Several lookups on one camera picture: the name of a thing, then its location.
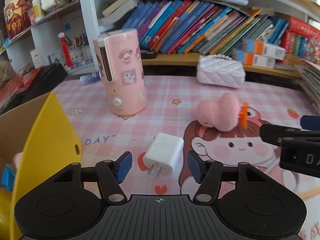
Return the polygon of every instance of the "red heart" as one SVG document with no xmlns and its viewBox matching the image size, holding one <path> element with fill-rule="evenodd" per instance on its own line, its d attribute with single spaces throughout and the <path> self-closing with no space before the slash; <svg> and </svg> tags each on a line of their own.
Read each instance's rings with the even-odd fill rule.
<svg viewBox="0 0 320 240">
<path fill-rule="evenodd" d="M 146 154 L 145 152 L 144 152 L 144 153 L 141 153 L 141 154 L 139 155 L 139 157 L 138 157 L 138 166 L 139 166 L 140 171 L 147 171 L 147 170 L 149 170 L 149 168 L 148 168 L 146 165 L 144 165 L 144 163 L 143 163 L 143 157 L 144 157 L 145 154 Z"/>
<path fill-rule="evenodd" d="M 158 195 L 164 195 L 168 190 L 168 187 L 166 185 L 160 187 L 160 186 L 155 186 L 155 192 L 158 194 Z"/>
</svg>

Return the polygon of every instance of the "ribbed gray plate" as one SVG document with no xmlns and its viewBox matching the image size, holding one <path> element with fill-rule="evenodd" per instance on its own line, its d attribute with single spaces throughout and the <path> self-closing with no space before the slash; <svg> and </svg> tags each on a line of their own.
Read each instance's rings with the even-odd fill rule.
<svg viewBox="0 0 320 240">
<path fill-rule="evenodd" d="M 107 208 L 87 232 L 68 240 L 246 240 L 226 227 L 211 207 L 187 196 L 134 195 L 124 205 Z M 300 240 L 296 235 L 283 240 Z M 21 240 L 34 240 L 24 236 Z"/>
</svg>

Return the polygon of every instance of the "power adapter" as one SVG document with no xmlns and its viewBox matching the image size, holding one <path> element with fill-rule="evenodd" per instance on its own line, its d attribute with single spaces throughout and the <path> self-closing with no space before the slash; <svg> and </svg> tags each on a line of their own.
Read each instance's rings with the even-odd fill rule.
<svg viewBox="0 0 320 240">
<path fill-rule="evenodd" d="M 143 157 L 143 163 L 149 168 L 148 174 L 171 175 L 178 163 L 184 140 L 180 137 L 158 133 Z"/>
</svg>

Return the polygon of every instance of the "pink checkered tablecloth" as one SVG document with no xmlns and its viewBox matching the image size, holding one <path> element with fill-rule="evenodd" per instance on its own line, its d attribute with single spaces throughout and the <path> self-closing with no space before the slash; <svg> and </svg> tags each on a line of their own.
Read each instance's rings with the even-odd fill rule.
<svg viewBox="0 0 320 240">
<path fill-rule="evenodd" d="M 201 154 L 203 149 L 195 149 L 191 143 L 195 138 L 195 141 L 203 142 L 205 150 L 210 152 L 209 157 L 225 161 L 224 164 L 236 165 L 241 153 L 246 161 L 256 164 L 259 169 L 297 193 L 308 208 L 307 220 L 300 236 L 305 240 L 320 238 L 320 211 L 315 209 L 320 201 L 320 179 L 280 169 L 276 147 L 262 143 L 256 132 L 262 120 L 300 128 L 301 116 L 315 115 L 303 92 L 251 82 L 245 82 L 240 89 L 231 89 L 200 84 L 194 77 L 178 76 L 146 76 L 145 86 L 148 105 L 135 116 L 114 115 L 108 107 L 101 82 L 82 87 L 79 80 L 67 81 L 54 89 L 83 142 L 82 166 L 94 166 L 105 159 L 115 160 L 125 151 L 130 151 L 133 154 L 132 169 L 121 184 L 128 197 L 131 194 L 161 195 L 180 192 L 193 197 L 198 185 L 183 164 L 185 153 L 181 153 L 171 177 L 157 178 L 152 173 L 148 175 L 148 168 L 142 157 L 159 132 L 184 138 L 185 148 L 193 147 Z M 195 123 L 192 123 L 196 120 L 197 104 L 205 99 L 217 101 L 225 92 L 233 93 L 241 105 L 243 102 L 249 103 L 251 135 L 236 134 L 231 138 L 222 136 L 221 132 L 221 137 L 198 137 Z M 241 146 L 230 148 L 228 156 L 214 151 L 215 147 L 225 147 L 228 142 Z M 239 147 L 242 147 L 241 152 L 236 149 Z M 86 183 L 85 187 L 99 195 L 94 183 Z M 233 184 L 224 183 L 221 193 L 232 188 Z"/>
</svg>

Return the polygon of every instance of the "pink humidifier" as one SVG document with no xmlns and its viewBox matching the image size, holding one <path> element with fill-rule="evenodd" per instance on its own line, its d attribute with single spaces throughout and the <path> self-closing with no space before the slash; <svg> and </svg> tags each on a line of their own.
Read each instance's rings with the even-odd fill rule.
<svg viewBox="0 0 320 240">
<path fill-rule="evenodd" d="M 136 29 L 109 32 L 93 40 L 111 111 L 134 115 L 147 106 Z"/>
</svg>

